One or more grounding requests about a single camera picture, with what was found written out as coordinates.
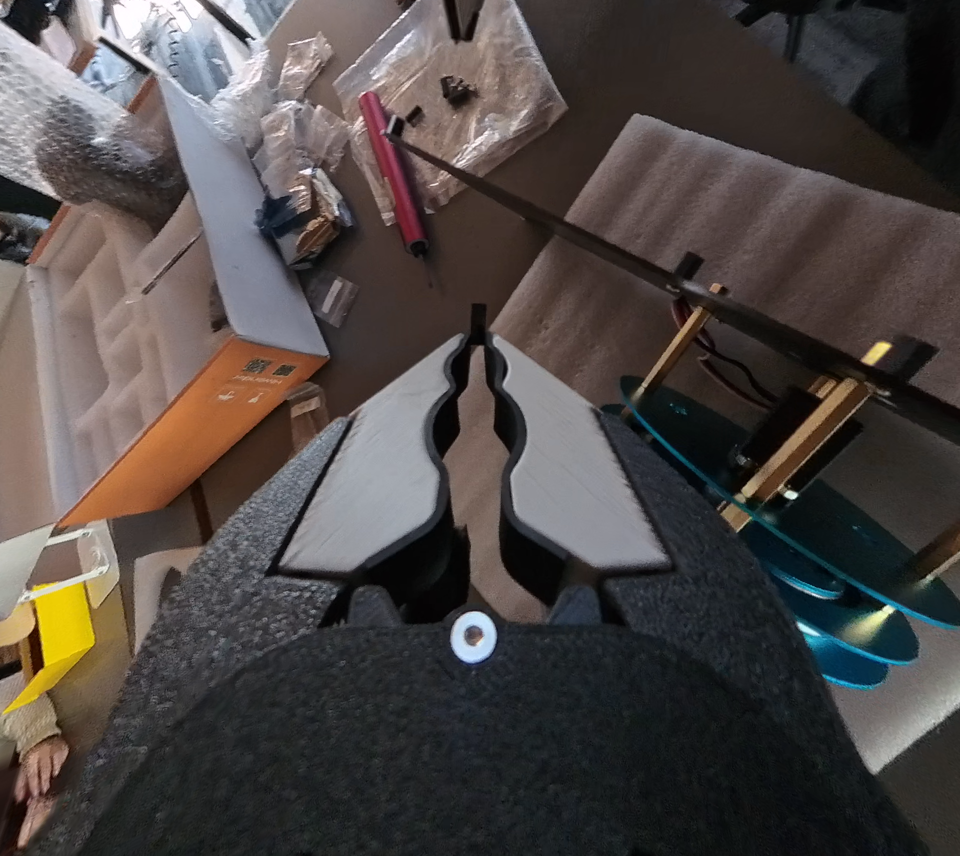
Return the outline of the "small clear parts bag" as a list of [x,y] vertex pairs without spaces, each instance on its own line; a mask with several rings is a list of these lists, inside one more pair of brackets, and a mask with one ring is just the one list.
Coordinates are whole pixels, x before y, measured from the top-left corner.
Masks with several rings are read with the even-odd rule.
[[291,418],[292,455],[302,452],[330,424],[330,413],[324,390],[306,381],[287,396]]
[[331,270],[311,273],[303,291],[313,316],[334,328],[340,328],[354,307],[358,286]]

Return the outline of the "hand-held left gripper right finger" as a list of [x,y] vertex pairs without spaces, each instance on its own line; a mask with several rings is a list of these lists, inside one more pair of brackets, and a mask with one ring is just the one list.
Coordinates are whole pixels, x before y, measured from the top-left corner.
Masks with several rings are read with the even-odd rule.
[[511,575],[666,572],[671,558],[599,410],[501,335],[486,334],[493,426],[507,459],[499,550]]

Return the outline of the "bubble wrap bundle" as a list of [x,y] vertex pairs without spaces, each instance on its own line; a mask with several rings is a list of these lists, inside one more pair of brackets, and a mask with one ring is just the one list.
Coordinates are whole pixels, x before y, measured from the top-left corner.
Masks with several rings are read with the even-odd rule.
[[158,235],[188,190],[172,137],[5,23],[1,36],[2,177],[61,203],[102,203]]

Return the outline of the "blue hobby robot arm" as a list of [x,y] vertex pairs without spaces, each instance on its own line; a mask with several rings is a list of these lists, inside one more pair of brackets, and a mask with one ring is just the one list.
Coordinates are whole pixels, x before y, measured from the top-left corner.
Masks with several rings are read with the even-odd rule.
[[379,135],[393,166],[414,156],[523,220],[652,284],[671,298],[676,334],[643,377],[620,380],[618,416],[693,485],[773,576],[822,676],[871,689],[918,657],[907,622],[958,629],[942,574],[958,562],[958,527],[921,550],[819,480],[857,439],[870,400],[958,442],[958,409],[911,385],[938,348],[910,335],[879,340],[859,361],[695,281],[702,256],[663,268],[402,137]]

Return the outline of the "silver foil bag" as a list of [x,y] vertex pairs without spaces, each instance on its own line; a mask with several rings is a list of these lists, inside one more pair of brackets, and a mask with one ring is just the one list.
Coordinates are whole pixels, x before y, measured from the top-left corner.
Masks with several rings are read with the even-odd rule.
[[309,166],[289,177],[285,189],[267,194],[255,226],[284,264],[301,272],[354,227],[354,214],[327,171]]

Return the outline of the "red screwdriver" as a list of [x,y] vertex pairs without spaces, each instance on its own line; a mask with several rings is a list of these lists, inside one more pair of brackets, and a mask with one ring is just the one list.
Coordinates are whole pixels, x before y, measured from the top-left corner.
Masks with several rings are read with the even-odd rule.
[[438,293],[440,288],[431,264],[431,242],[426,232],[424,208],[402,153],[391,141],[393,135],[402,133],[404,122],[388,114],[374,90],[360,94],[358,105],[378,174],[390,196],[391,213],[404,250],[419,261],[426,274],[427,287]]

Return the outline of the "pile of clear parts bags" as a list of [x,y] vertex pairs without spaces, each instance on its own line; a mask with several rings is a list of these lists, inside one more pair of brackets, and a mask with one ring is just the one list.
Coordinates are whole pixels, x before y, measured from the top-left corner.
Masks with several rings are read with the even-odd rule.
[[347,123],[307,98],[333,56],[321,32],[286,45],[277,68],[270,52],[255,43],[209,103],[213,126],[224,138],[243,145],[259,178],[282,190],[288,175],[305,169],[333,171],[350,139]]

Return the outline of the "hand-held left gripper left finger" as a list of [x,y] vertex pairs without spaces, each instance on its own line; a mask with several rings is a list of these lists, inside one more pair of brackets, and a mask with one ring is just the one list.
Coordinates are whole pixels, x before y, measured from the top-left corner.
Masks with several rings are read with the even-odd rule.
[[470,336],[457,334],[354,411],[277,562],[284,575],[438,578],[454,555],[445,456],[460,434]]

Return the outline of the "white foam sheet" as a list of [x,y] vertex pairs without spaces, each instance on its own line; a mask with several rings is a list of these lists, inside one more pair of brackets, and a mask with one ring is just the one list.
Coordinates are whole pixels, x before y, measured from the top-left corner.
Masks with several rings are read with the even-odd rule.
[[[958,406],[958,214],[633,116],[570,222],[669,270],[686,251],[704,285],[860,356],[907,335],[939,352],[919,386]],[[600,402],[668,342],[666,298],[563,240],[536,258],[493,328]],[[865,439],[826,480],[910,550],[958,519],[958,447],[865,406]],[[875,773],[958,713],[958,630],[919,629],[918,666],[875,694],[840,695]]]

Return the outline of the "clear acrylic stand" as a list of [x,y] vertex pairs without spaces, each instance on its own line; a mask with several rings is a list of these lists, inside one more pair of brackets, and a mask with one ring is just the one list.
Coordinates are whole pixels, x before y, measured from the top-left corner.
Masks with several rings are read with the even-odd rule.
[[112,524],[107,519],[54,531],[27,577],[19,603],[79,586],[91,610],[99,610],[119,582]]

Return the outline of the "yellow plastic bin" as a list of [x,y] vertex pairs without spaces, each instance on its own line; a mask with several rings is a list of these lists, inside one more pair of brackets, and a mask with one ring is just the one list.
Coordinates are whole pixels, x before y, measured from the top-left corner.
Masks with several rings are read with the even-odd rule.
[[16,697],[3,704],[4,716],[29,706],[59,684],[95,644],[84,583],[42,585],[26,605],[34,617],[41,658]]

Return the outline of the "orange cardboard box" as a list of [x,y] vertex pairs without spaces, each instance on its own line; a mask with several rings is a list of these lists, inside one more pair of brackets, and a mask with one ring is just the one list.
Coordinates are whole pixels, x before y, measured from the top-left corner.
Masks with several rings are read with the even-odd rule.
[[300,284],[256,226],[265,199],[176,82],[138,107],[187,181],[152,234],[105,203],[66,206],[25,269],[52,516],[167,507],[321,368]]

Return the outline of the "large clear zip bag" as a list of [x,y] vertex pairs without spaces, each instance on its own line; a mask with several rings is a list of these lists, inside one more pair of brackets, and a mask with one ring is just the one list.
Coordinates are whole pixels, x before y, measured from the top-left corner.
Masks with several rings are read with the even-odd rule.
[[[452,109],[440,80],[453,76],[478,90]],[[455,42],[442,0],[416,0],[334,81],[350,128],[353,159],[366,178],[379,215],[392,226],[392,202],[378,173],[358,104],[373,90],[390,116],[414,106],[424,117],[403,137],[454,167],[488,176],[567,112],[522,10],[515,0],[485,0],[474,38]]]

